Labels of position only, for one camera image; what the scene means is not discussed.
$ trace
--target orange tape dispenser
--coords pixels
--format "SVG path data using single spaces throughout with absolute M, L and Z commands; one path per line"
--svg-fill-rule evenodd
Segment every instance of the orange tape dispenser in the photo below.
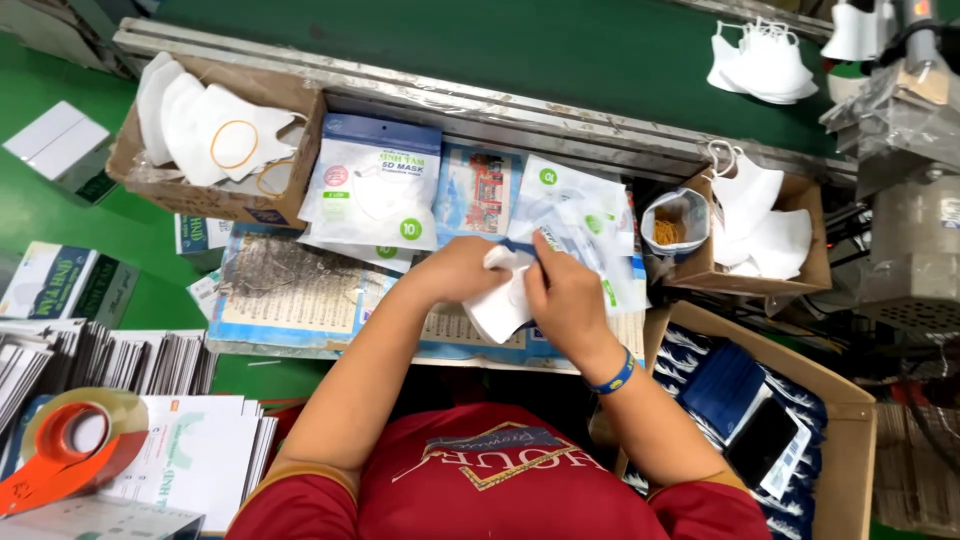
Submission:
M 0 483 L 0 518 L 93 491 L 126 469 L 147 438 L 147 407 L 126 390 L 77 388 L 27 424 L 23 467 Z

